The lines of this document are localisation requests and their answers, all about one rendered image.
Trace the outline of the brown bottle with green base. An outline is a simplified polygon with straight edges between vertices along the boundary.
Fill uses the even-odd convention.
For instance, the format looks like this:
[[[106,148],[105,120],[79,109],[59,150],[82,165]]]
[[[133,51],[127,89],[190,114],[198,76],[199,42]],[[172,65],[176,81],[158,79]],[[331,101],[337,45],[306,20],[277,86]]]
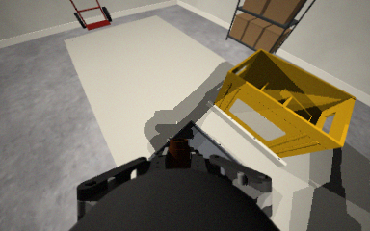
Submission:
[[[190,146],[187,139],[172,139],[169,146],[169,169],[190,168]]]

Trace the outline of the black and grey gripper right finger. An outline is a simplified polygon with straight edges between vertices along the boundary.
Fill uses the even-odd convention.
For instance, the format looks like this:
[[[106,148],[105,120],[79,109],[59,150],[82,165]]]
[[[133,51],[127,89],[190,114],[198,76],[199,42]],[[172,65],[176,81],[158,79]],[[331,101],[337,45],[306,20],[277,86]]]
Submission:
[[[221,174],[221,167],[225,175]],[[213,154],[203,158],[190,147],[190,169],[215,174],[246,193],[270,218],[272,216],[272,178],[229,159]]]

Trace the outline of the yellow crate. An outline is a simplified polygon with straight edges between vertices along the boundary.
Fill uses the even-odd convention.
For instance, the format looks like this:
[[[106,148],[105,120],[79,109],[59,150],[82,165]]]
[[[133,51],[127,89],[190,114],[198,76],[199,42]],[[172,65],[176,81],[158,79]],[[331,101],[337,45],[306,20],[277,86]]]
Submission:
[[[346,92],[262,49],[226,74],[214,104],[280,158],[344,145],[332,131]]]

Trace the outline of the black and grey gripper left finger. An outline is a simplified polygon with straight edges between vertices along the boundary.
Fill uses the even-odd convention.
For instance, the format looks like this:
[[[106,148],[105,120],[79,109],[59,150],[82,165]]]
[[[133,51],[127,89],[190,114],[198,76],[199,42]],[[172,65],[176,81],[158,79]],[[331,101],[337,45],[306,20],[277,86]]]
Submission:
[[[146,172],[169,169],[169,148],[165,147],[154,156],[153,160],[140,157],[119,167],[115,167],[95,176],[77,186],[77,221],[90,208],[111,190],[131,179],[131,173],[136,169],[136,177]]]

